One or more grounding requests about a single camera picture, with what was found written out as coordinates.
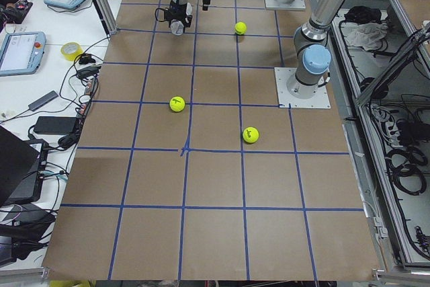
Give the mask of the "clear Wilson tennis ball can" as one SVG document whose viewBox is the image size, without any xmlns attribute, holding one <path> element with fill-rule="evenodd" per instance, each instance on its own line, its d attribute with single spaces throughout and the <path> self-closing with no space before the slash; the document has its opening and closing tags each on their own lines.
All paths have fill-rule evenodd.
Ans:
<svg viewBox="0 0 430 287">
<path fill-rule="evenodd" d="M 191 5 L 191 3 L 187 3 L 185 13 L 187 15 L 191 15 L 191 13 L 192 13 L 192 5 Z M 184 25 L 183 22 L 181 22 L 181 21 L 179 21 L 177 19 L 173 19 L 171 21 L 171 24 L 170 24 L 170 29 L 171 29 L 171 33 L 173 35 L 180 36 L 185 31 L 185 25 Z"/>
</svg>

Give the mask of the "black power adapter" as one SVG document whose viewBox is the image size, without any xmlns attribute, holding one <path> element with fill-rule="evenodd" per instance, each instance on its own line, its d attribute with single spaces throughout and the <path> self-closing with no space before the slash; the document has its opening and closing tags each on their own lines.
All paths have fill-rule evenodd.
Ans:
<svg viewBox="0 0 430 287">
<path fill-rule="evenodd" d="M 76 125 L 76 117 L 40 116 L 34 126 L 34 132 L 47 135 L 70 134 L 74 132 Z"/>
</svg>

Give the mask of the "black laptop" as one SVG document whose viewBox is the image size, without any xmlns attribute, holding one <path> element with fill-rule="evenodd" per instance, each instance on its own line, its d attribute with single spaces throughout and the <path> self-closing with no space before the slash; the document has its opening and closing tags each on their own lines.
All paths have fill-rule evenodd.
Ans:
<svg viewBox="0 0 430 287">
<path fill-rule="evenodd" d="M 39 200 L 46 168 L 48 143 L 22 140 L 1 128 L 1 205 Z"/>
</svg>

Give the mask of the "tennis ball centre front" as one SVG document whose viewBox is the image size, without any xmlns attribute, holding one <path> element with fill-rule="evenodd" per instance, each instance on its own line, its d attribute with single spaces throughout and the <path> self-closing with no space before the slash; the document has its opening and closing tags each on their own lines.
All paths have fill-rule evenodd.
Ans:
<svg viewBox="0 0 430 287">
<path fill-rule="evenodd" d="M 242 36 L 247 32 L 247 25 L 244 22 L 237 22 L 234 26 L 234 31 L 236 35 Z"/>
</svg>

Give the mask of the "black usb hub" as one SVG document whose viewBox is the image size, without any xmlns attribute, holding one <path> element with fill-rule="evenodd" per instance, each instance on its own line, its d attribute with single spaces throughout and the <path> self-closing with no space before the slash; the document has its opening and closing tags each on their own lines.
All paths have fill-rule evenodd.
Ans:
<svg viewBox="0 0 430 287">
<path fill-rule="evenodd" d="M 76 76 L 78 79 L 83 80 L 92 76 L 95 76 L 99 73 L 100 67 L 97 66 L 88 66 L 82 69 L 79 69 L 76 72 Z"/>
</svg>

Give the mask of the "tennis ball near gripper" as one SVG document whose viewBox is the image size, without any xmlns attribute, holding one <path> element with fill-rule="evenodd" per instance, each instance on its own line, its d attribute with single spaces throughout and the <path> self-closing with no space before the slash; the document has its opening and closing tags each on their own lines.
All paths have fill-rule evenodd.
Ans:
<svg viewBox="0 0 430 287">
<path fill-rule="evenodd" d="M 172 97 L 169 101 L 169 107 L 173 112 L 181 112 L 185 109 L 185 100 L 180 96 Z"/>
</svg>

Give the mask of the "tennis ball left front corner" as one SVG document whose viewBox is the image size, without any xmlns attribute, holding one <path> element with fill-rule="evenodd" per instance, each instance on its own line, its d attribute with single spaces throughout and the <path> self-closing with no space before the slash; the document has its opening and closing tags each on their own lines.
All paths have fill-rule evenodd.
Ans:
<svg viewBox="0 0 430 287">
<path fill-rule="evenodd" d="M 253 126 L 246 127 L 243 130 L 242 138 L 246 143 L 253 144 L 259 139 L 259 131 Z"/>
</svg>

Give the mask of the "white cloth rag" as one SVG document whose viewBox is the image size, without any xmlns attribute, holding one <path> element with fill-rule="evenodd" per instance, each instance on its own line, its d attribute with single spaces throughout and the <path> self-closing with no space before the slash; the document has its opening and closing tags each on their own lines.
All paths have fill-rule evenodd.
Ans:
<svg viewBox="0 0 430 287">
<path fill-rule="evenodd" d="M 348 46 L 362 47 L 366 51 L 377 50 L 388 33 L 383 24 L 367 23 L 354 27 L 345 37 Z"/>
</svg>

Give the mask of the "yellow tape roll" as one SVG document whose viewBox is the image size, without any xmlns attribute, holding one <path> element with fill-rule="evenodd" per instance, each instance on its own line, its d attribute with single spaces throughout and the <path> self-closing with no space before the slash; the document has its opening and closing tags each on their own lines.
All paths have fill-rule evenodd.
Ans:
<svg viewBox="0 0 430 287">
<path fill-rule="evenodd" d="M 73 62 L 78 56 L 83 54 L 83 49 L 77 42 L 68 42 L 62 45 L 60 52 L 67 61 Z"/>
</svg>

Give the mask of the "grey usb dock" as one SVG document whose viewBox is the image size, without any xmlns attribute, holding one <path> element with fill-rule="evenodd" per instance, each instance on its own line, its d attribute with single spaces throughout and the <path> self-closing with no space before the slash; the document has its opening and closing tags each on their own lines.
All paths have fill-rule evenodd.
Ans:
<svg viewBox="0 0 430 287">
<path fill-rule="evenodd" d="M 46 104 L 48 104 L 49 102 L 53 101 L 57 97 L 58 97 L 57 92 L 50 91 L 47 94 L 45 94 L 42 97 L 40 97 L 39 99 L 37 99 L 37 100 L 33 101 L 32 103 L 30 103 L 28 105 L 28 109 L 30 111 L 32 111 L 32 112 L 35 112 L 36 110 L 38 110 L 42 106 L 45 106 Z"/>
</svg>

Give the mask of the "teach pendant near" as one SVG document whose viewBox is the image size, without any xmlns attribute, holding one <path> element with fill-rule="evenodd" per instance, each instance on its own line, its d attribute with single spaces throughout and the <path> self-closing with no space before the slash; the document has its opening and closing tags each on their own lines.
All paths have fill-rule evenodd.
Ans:
<svg viewBox="0 0 430 287">
<path fill-rule="evenodd" d="M 1 76 L 34 74 L 40 66 L 45 45 L 44 32 L 7 34 L 1 46 Z"/>
</svg>

